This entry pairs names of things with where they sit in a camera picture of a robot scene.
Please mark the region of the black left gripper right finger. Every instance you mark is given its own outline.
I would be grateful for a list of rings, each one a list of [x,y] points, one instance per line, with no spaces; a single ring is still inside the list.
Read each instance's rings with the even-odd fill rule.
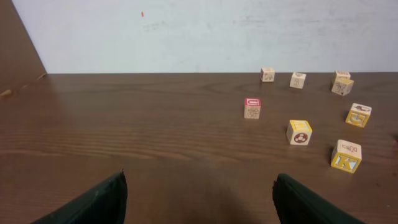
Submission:
[[[277,176],[272,187],[272,199],[283,224],[362,223],[287,174]]]

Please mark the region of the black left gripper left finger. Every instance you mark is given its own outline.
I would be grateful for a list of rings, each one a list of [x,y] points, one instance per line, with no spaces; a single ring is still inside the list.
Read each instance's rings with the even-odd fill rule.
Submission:
[[[33,224],[123,224],[126,207],[127,182],[121,171]]]

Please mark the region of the yellow letter K block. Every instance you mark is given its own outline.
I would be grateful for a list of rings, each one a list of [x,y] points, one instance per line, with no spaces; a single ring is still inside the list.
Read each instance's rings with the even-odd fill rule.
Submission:
[[[330,165],[332,167],[354,174],[361,161],[361,145],[342,139],[337,140],[331,155]]]

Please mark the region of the yellow block with ball picture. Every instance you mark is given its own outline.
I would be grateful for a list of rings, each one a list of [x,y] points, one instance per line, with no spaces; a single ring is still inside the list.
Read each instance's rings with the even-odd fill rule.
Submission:
[[[287,127],[287,139],[290,145],[307,146],[310,142],[313,130],[307,120],[289,121]]]

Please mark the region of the yellow letter G block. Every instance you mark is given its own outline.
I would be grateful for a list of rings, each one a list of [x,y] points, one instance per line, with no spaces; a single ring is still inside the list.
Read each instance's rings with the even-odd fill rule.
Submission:
[[[346,117],[345,123],[364,128],[371,115],[370,106],[353,103]]]

